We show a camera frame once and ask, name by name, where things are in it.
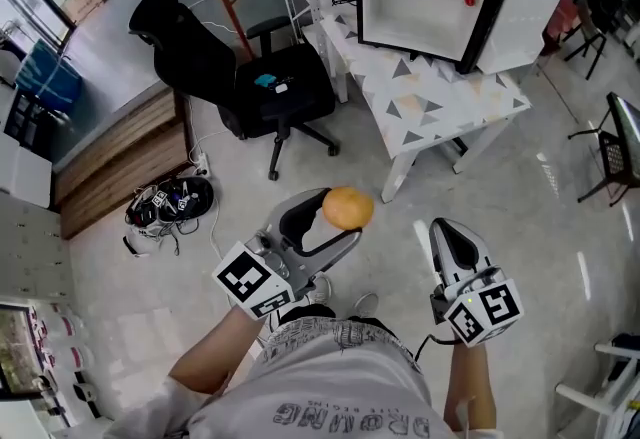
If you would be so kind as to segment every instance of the person's arm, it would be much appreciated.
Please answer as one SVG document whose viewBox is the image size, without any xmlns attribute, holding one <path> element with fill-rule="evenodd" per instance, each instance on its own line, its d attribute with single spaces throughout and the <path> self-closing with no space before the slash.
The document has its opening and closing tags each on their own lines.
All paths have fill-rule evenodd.
<svg viewBox="0 0 640 439">
<path fill-rule="evenodd" d="M 449 392 L 444 407 L 444 420 L 454 432 L 463 430 L 456 409 L 469 402 L 469 430 L 492 430 L 497 426 L 496 404 L 491 392 L 487 349 L 484 345 L 453 347 Z"/>
<path fill-rule="evenodd" d="M 216 393 L 231 379 L 263 323 L 234 306 L 209 334 L 178 359 L 169 376 L 192 391 Z"/>
</svg>

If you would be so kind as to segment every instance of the gray t-shirt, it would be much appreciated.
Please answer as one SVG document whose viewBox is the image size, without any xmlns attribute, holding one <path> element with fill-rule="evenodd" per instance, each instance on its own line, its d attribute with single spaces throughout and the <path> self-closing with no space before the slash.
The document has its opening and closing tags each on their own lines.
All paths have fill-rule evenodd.
<svg viewBox="0 0 640 439">
<path fill-rule="evenodd" d="M 431 408 L 420 368 L 399 340 L 372 325 L 321 317 L 276 330 L 247 380 L 224 395 L 195 393 L 168 378 L 104 437 L 173 438 L 187 430 L 190 439 L 456 437 Z"/>
</svg>

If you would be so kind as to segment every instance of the cardboard box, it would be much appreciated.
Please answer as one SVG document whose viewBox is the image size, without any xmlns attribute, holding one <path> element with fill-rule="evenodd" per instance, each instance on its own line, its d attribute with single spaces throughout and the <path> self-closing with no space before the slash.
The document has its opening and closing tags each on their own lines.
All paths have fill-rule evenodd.
<svg viewBox="0 0 640 439">
<path fill-rule="evenodd" d="M 89 13 L 104 3 L 104 0 L 65 0 L 62 9 L 76 25 Z"/>
</svg>

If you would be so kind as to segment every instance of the wooden cabinet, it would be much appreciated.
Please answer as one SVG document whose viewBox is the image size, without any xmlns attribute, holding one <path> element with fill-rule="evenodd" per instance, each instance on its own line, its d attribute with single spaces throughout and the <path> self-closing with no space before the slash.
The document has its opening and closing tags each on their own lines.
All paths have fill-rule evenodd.
<svg viewBox="0 0 640 439">
<path fill-rule="evenodd" d="M 72 294 L 60 216 L 0 193 L 0 298 L 60 301 Z"/>
</svg>

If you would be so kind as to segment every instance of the window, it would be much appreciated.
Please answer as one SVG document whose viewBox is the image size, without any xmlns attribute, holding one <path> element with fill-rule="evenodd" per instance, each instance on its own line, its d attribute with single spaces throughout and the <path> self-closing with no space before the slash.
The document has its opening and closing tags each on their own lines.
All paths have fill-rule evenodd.
<svg viewBox="0 0 640 439">
<path fill-rule="evenodd" d="M 39 397 L 41 373 L 27 308 L 0 305 L 0 400 Z"/>
</svg>

